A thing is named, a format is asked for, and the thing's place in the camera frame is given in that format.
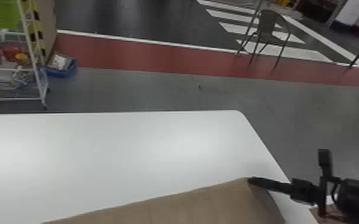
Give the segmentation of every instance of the yellow object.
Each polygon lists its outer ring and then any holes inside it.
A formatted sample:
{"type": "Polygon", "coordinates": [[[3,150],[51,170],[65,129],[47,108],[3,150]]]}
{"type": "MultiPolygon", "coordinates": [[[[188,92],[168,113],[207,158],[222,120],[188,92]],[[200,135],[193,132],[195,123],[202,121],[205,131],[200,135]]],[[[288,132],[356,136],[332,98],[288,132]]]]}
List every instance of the yellow object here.
{"type": "Polygon", "coordinates": [[[24,53],[19,53],[16,55],[16,60],[20,66],[24,66],[24,65],[28,64],[29,59],[28,59],[28,55],[26,55],[24,53]]]}
{"type": "Polygon", "coordinates": [[[286,6],[289,0],[276,0],[277,5],[286,6]]]}

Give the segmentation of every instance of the crosswalk marking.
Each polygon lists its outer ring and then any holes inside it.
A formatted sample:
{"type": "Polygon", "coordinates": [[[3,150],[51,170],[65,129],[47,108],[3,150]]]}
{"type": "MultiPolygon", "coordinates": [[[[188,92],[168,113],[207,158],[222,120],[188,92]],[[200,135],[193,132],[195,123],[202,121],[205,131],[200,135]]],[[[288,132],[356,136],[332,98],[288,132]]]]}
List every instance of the crosswalk marking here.
{"type": "MultiPolygon", "coordinates": [[[[250,23],[252,21],[252,18],[249,16],[245,16],[245,15],[237,15],[237,14],[233,14],[233,13],[225,13],[225,12],[220,12],[220,11],[216,11],[216,10],[207,10],[210,15],[214,16],[214,17],[218,17],[218,18],[226,18],[229,20],[237,20],[237,21],[242,21],[242,22],[246,22],[246,23],[250,23]]],[[[259,24],[259,19],[255,18],[255,20],[253,21],[254,24],[259,24]]]]}
{"type": "Polygon", "coordinates": [[[249,13],[249,14],[254,14],[255,13],[255,10],[250,10],[248,8],[242,8],[242,7],[226,5],[226,4],[222,4],[222,3],[218,3],[218,2],[211,2],[211,1],[205,1],[205,0],[197,0],[197,1],[202,5],[208,5],[208,6],[212,6],[212,7],[223,8],[223,9],[226,9],[226,10],[233,10],[233,11],[238,11],[238,12],[241,12],[241,13],[249,13]]]}
{"type": "MultiPolygon", "coordinates": [[[[256,42],[249,42],[245,46],[245,50],[249,53],[253,52],[253,49],[255,49],[256,42]]],[[[259,52],[259,50],[264,46],[263,43],[259,43],[258,49],[256,50],[256,53],[259,52]]],[[[281,47],[276,45],[267,45],[267,47],[261,52],[261,54],[264,55],[271,55],[271,56],[278,56],[280,53],[281,47]]],[[[307,50],[307,49],[300,49],[300,48],[292,48],[289,46],[286,46],[284,48],[283,56],[287,58],[297,58],[297,59],[305,59],[305,60],[311,60],[311,61],[325,61],[325,62],[332,62],[330,59],[328,59],[326,56],[321,54],[318,51],[313,50],[307,50]]]]}
{"type": "MultiPolygon", "coordinates": [[[[234,25],[234,24],[229,24],[229,23],[220,23],[220,25],[227,31],[230,33],[239,33],[239,34],[245,34],[247,31],[247,27],[246,26],[239,26],[239,25],[234,25]]],[[[257,29],[251,27],[249,30],[249,35],[253,34],[254,32],[256,32],[257,29]]],[[[274,31],[273,35],[280,38],[281,40],[285,40],[287,38],[287,33],[284,32],[277,32],[274,31]]],[[[291,36],[289,37],[289,41],[291,42],[296,42],[296,43],[305,43],[304,41],[302,41],[301,39],[297,38],[295,35],[291,34],[291,36]]]]}

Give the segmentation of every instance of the floor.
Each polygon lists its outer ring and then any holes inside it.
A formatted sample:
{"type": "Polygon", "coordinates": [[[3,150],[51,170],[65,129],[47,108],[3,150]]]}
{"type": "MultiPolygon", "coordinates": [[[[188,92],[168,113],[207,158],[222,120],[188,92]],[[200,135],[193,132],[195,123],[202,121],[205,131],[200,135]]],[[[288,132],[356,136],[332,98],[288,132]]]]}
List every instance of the floor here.
{"type": "MultiPolygon", "coordinates": [[[[239,40],[254,13],[248,8],[205,0],[89,1],[85,7],[67,11],[67,7],[76,7],[74,2],[56,2],[57,26],[71,34],[97,33],[222,49],[240,48],[239,40]]],[[[292,36],[284,57],[342,64],[354,59],[342,46],[293,18],[285,18],[292,36]]],[[[284,39],[284,26],[278,25],[276,34],[284,39]]],[[[253,38],[246,51],[253,49],[255,41],[253,38]]],[[[279,51],[279,47],[270,45],[262,54],[274,56],[279,51]]]]}
{"type": "Polygon", "coordinates": [[[274,68],[276,49],[251,64],[246,53],[234,56],[245,8],[202,0],[75,5],[56,1],[55,49],[78,59],[76,75],[50,78],[48,111],[0,102],[0,113],[239,110],[289,178],[317,183],[317,149],[329,148],[335,174],[359,179],[359,68],[342,64],[355,53],[326,31],[287,18],[291,51],[274,68]]]}
{"type": "MultiPolygon", "coordinates": [[[[239,110],[289,178],[318,182],[318,148],[332,150],[335,174],[359,178],[359,87],[89,68],[50,81],[47,113],[239,110]]],[[[0,103],[0,113],[43,112],[0,103]]]]}

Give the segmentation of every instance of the cardboard box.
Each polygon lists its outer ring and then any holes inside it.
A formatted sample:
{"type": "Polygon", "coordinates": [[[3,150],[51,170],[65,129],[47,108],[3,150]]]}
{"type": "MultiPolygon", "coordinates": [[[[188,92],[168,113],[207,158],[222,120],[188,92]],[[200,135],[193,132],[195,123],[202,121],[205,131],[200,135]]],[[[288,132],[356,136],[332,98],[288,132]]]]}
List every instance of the cardboard box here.
{"type": "Polygon", "coordinates": [[[280,224],[284,223],[270,194],[249,186],[246,178],[93,211],[47,224],[280,224]]]}
{"type": "MultiPolygon", "coordinates": [[[[319,224],[344,224],[343,222],[332,220],[332,219],[323,219],[318,216],[318,208],[311,209],[310,212],[313,214],[314,218],[317,220],[319,224]]],[[[327,206],[327,213],[332,216],[341,217],[342,214],[337,210],[336,206],[331,204],[327,206]]]]}

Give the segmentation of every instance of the gray floor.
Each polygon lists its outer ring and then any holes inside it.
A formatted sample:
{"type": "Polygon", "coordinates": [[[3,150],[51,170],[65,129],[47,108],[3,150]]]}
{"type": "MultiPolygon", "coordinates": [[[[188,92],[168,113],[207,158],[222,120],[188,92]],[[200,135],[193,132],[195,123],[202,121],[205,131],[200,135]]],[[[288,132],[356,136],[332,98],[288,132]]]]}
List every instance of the gray floor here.
{"type": "MultiPolygon", "coordinates": [[[[83,68],[50,82],[48,113],[235,109],[289,178],[318,182],[318,148],[333,151],[337,175],[359,178],[359,88],[83,68]]],[[[43,111],[0,102],[0,113],[43,111]]]]}

